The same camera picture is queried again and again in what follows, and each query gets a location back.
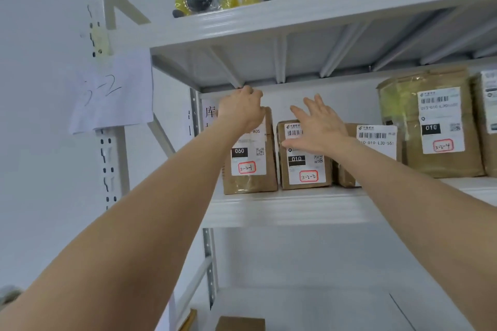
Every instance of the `white shelf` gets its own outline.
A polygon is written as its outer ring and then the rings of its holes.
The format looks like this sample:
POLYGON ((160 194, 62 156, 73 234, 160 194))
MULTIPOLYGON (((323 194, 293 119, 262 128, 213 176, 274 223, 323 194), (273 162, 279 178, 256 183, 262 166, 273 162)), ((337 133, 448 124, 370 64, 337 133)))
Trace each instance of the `white shelf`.
POLYGON ((114 51, 148 47, 156 68, 208 93, 489 57, 497 0, 274 0, 109 36, 114 51))
POLYGON ((221 289, 202 331, 221 315, 264 318, 267 331, 412 331, 388 292, 359 289, 221 289))
MULTIPOLYGON (((443 181, 497 205, 497 178, 451 178, 443 181)), ((364 190, 334 186, 240 195, 215 193, 202 227, 355 224, 383 220, 364 190)))

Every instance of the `barcode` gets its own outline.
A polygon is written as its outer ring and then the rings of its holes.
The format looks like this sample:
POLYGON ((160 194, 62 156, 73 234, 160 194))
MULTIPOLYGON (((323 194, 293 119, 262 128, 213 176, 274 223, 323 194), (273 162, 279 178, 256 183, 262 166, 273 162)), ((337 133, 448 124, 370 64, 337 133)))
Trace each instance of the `barcode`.
POLYGON ((437 103, 437 102, 447 102, 447 101, 449 101, 449 96, 428 97, 425 99, 421 99, 421 103, 437 103))
POLYGON ((386 139, 387 138, 387 133, 385 132, 360 132, 359 136, 360 139, 386 139))
POLYGON ((450 124, 450 131, 461 131, 461 124, 460 123, 451 123, 450 124))
POLYGON ((302 130, 288 130, 286 136, 297 136, 302 135, 302 130))

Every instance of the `qr code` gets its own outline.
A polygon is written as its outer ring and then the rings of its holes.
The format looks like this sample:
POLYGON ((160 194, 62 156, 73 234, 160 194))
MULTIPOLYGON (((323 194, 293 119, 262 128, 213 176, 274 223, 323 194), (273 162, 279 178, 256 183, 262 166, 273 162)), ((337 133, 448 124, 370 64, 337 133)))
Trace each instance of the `qr code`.
POLYGON ((451 123, 450 124, 450 131, 461 131, 461 124, 460 123, 451 123))

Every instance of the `person's left arm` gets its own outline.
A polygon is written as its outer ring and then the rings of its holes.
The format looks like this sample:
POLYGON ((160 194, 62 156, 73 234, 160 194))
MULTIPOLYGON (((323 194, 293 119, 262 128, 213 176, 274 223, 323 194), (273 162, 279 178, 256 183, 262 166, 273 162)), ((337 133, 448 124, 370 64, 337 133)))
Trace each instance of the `person's left arm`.
POLYGON ((79 234, 0 314, 1 331, 153 331, 176 285, 224 159, 264 117, 238 89, 217 121, 79 234))

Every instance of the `person's right arm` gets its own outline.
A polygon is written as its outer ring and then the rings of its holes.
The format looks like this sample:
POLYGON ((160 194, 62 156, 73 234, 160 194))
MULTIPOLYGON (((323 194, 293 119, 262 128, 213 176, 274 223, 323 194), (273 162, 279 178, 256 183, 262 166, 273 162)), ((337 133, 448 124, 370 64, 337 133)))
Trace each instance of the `person's right arm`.
POLYGON ((496 330, 497 208, 348 137, 319 95, 304 103, 311 115, 291 108, 304 134, 283 145, 339 162, 475 330, 496 330))

